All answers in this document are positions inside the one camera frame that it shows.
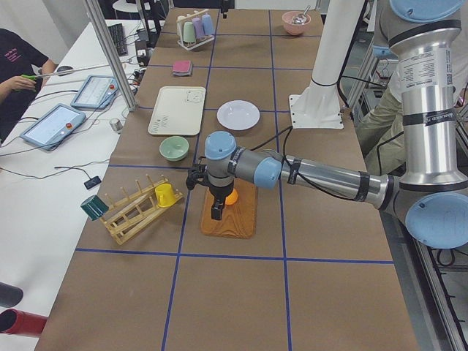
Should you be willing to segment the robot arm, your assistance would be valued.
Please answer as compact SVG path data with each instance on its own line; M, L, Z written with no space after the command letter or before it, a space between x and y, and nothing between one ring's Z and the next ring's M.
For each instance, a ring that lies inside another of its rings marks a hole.
M381 1L375 35L399 59L406 151L403 176L370 175L276 152L237 146L228 132L205 142L203 184L219 220L235 179L273 188L278 180L366 202L394 215L435 249L467 242L467 177L456 161L456 112L450 46L461 31L461 1Z

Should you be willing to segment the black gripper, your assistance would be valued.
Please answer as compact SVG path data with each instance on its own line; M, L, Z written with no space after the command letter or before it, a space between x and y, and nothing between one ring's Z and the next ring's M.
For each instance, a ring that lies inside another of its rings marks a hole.
M225 205L225 198L230 195L234 189L234 178L232 176L217 178L208 174L208 188L214 196L211 206L211 218L213 220L222 220L222 213Z

